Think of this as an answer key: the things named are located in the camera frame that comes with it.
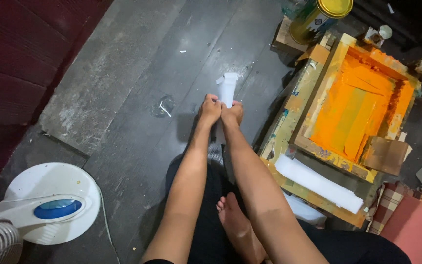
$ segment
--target cardboard piece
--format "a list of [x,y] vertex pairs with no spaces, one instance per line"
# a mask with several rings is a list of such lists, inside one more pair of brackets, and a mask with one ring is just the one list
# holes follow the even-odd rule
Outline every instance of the cardboard piece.
[[408,147],[406,142],[369,136],[360,164],[398,176]]
[[412,264],[422,264],[422,201],[403,197],[380,235],[402,249]]
[[306,51],[308,49],[308,45],[301,45],[297,43],[289,33],[290,24],[291,20],[289,17],[284,16],[283,21],[279,24],[279,27],[276,30],[276,36],[273,39],[272,47],[288,53],[294,49]]

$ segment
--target dark floor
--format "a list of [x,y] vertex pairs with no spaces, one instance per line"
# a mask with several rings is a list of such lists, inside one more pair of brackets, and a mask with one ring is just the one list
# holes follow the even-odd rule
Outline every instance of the dark floor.
[[[244,104],[247,141],[255,145],[265,133],[290,71],[286,65],[297,56],[270,50],[282,2],[115,0],[3,170],[0,201],[28,167],[54,161],[82,167],[103,191],[121,262],[137,263],[159,221],[167,167],[183,152],[199,105],[206,93],[216,93],[219,76],[240,75],[236,99]],[[350,34],[363,28],[353,18],[338,26]],[[157,111],[161,101],[172,117]],[[422,106],[413,108],[405,131],[413,152],[400,178],[415,187]],[[71,242],[26,243],[21,263],[116,263],[102,212]]]

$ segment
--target plaid cloth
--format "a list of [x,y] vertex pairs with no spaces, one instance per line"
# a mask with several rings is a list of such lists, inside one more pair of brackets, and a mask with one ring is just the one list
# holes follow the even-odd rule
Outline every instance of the plaid cloth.
[[380,234],[405,195],[417,196],[418,194],[400,182],[384,183],[377,190],[377,202],[372,204],[366,214],[366,220],[370,221],[366,232]]

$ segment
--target person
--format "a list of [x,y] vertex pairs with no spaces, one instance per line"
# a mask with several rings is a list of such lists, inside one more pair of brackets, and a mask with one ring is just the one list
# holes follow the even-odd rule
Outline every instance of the person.
[[[378,235],[320,230],[296,219],[240,131],[242,118],[240,102],[228,108],[217,96],[206,95],[188,148],[167,171],[173,181],[142,263],[411,263],[401,249]],[[207,163],[210,131],[218,119],[237,188]]]

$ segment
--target paint can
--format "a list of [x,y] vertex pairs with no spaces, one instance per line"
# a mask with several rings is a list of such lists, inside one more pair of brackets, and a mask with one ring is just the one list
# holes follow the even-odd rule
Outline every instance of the paint can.
[[289,26],[292,38],[308,45],[353,8],[353,0],[309,0]]

